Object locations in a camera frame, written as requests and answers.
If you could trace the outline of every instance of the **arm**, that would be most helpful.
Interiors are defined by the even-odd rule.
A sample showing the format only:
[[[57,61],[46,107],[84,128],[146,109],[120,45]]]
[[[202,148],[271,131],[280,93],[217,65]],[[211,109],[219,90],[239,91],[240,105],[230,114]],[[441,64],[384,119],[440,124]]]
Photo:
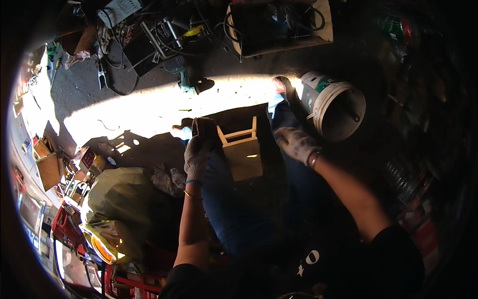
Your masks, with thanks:
[[[312,162],[314,154],[309,157]],[[314,170],[331,186],[357,224],[365,241],[371,242],[383,229],[393,223],[383,211],[375,195],[347,171],[317,157]]]
[[[279,146],[292,158],[309,166],[320,149],[315,140],[295,128],[280,128],[275,132]],[[314,170],[320,174],[345,205],[357,224],[362,237],[371,242],[393,223],[385,214],[375,195],[355,177],[328,162],[318,154]]]
[[[202,271],[207,270],[209,247],[207,243],[207,224],[204,216],[201,185],[198,183],[206,172],[209,144],[201,144],[193,137],[185,151],[185,171],[187,173],[186,195],[183,214],[179,225],[179,246],[174,266],[191,264]]]

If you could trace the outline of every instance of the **yellow tool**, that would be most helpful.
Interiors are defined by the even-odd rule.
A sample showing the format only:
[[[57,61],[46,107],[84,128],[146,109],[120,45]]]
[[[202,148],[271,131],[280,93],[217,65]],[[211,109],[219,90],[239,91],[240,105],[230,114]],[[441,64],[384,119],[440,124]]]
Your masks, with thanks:
[[[199,25],[199,26],[196,26],[194,28],[191,28],[189,29],[186,33],[183,34],[184,37],[186,36],[194,36],[194,35],[198,35],[200,34],[201,32],[204,31],[204,27],[203,25]]]
[[[60,66],[60,62],[61,62],[61,56],[56,60],[56,65],[55,65],[55,68],[53,70],[52,82],[50,83],[50,90],[52,90],[53,81],[55,80],[56,71],[58,70],[58,67]]]

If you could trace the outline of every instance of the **bracelet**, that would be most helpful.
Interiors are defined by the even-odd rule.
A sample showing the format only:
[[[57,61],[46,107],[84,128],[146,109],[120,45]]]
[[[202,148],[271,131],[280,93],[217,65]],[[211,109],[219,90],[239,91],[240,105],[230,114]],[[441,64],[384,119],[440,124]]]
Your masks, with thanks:
[[[190,179],[189,181],[186,181],[184,184],[186,185],[187,183],[196,183],[196,184],[199,184],[199,185],[203,185],[203,183],[198,180],[198,179]]]
[[[192,197],[191,195],[189,195],[189,193],[186,192],[186,190],[184,190],[184,194],[186,194],[190,199],[203,200],[202,197]]]
[[[317,158],[319,157],[320,152],[316,150],[316,151],[315,151],[315,154],[316,154],[316,155],[315,155],[315,157],[313,158],[312,163],[309,164],[309,167],[310,167],[311,169],[314,169],[314,168],[315,168],[315,163],[317,162]]]

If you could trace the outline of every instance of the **forearm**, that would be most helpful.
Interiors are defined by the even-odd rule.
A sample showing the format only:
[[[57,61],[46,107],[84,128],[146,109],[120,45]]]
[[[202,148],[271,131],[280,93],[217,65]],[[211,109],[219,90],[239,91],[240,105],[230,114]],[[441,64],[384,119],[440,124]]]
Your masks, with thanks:
[[[192,264],[205,271],[208,264],[207,223],[201,200],[201,186],[186,184],[183,214],[179,225],[179,246],[174,266]]]
[[[348,209],[364,238],[370,242],[384,228],[392,225],[379,200],[353,175],[319,156],[314,170],[320,174]]]
[[[197,183],[186,184],[183,214],[179,226],[179,244],[191,245],[198,241],[207,240],[207,225],[204,217],[201,186]]]

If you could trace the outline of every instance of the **work glove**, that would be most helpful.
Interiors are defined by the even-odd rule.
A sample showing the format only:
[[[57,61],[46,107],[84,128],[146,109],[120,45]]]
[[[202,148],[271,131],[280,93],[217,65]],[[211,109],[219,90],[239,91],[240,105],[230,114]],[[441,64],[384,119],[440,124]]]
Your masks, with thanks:
[[[187,173],[186,183],[193,181],[202,183],[207,167],[207,155],[211,150],[212,142],[202,142],[199,136],[191,138],[184,152],[184,171]]]
[[[310,154],[320,151],[320,147],[317,146],[312,137],[296,128],[283,127],[275,131],[275,135],[277,136],[277,144],[285,153],[302,162],[305,166],[309,166]]]

